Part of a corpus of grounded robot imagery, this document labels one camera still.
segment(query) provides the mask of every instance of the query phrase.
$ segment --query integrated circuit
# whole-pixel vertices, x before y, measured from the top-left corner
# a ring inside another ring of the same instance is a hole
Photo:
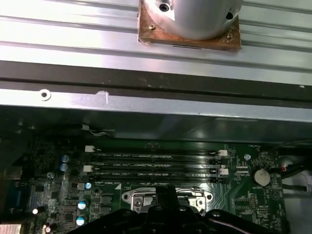
[[[107,215],[110,211],[111,211],[111,207],[109,206],[101,206],[100,208],[101,215]]]
[[[66,213],[64,218],[65,218],[65,221],[73,221],[74,215],[72,213]]]
[[[37,185],[35,188],[36,192],[43,192],[44,191],[44,186],[43,185]]]
[[[110,204],[111,201],[112,201],[111,196],[106,196],[106,195],[101,196],[101,199],[100,199],[101,204]]]
[[[52,192],[51,193],[51,199],[56,199],[59,197],[59,192]]]

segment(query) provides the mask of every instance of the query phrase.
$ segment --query ribbed metal panel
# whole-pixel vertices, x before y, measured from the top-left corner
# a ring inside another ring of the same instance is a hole
[[[237,52],[144,45],[138,0],[10,0],[0,60],[312,85],[312,1],[246,0]]]

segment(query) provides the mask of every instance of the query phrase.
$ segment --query screw hole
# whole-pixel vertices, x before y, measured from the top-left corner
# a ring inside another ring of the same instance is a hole
[[[159,5],[159,9],[162,11],[162,12],[166,12],[166,11],[169,11],[169,6],[165,3]]]
[[[234,17],[233,14],[232,14],[231,12],[228,12],[228,14],[226,15],[225,18],[226,18],[227,20],[232,20],[233,17]]]

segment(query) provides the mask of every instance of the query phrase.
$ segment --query cable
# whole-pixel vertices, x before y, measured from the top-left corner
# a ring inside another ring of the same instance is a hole
[[[287,145],[292,145],[292,144],[299,144],[299,143],[305,143],[305,142],[312,142],[312,139],[305,139],[305,140],[292,140],[292,141],[287,141],[287,142],[284,142],[280,145],[277,145],[275,147],[273,147],[272,149],[270,149],[268,151],[268,155],[270,156],[272,153],[274,153],[274,151],[276,151],[277,149],[281,148],[281,147],[284,147],[284,146],[287,146]]]
[[[306,169],[306,162],[303,161],[301,163],[297,164],[290,164],[287,167],[281,167],[282,172],[281,172],[281,177],[282,179],[286,179],[288,177],[294,176]]]
[[[283,189],[294,190],[294,191],[302,191],[302,192],[307,192],[308,191],[308,188],[306,186],[302,186],[302,185],[283,184]]]

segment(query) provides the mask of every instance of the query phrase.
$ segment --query screw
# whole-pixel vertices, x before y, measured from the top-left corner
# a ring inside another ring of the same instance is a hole
[[[156,29],[156,26],[151,24],[149,27],[148,27],[149,30],[155,30]]]
[[[184,212],[184,211],[186,211],[186,210],[187,210],[187,208],[186,208],[185,206],[179,206],[179,211]]]
[[[245,159],[246,161],[248,161],[248,160],[252,159],[252,157],[251,157],[251,155],[244,155],[244,159]]]
[[[136,199],[136,200],[135,200],[135,206],[136,206],[136,207],[141,206],[141,204],[142,204],[142,200],[141,200],[141,199]]]
[[[220,217],[220,216],[221,216],[220,213],[217,212],[217,211],[214,211],[214,212],[212,213],[212,215],[213,215],[213,217]]]

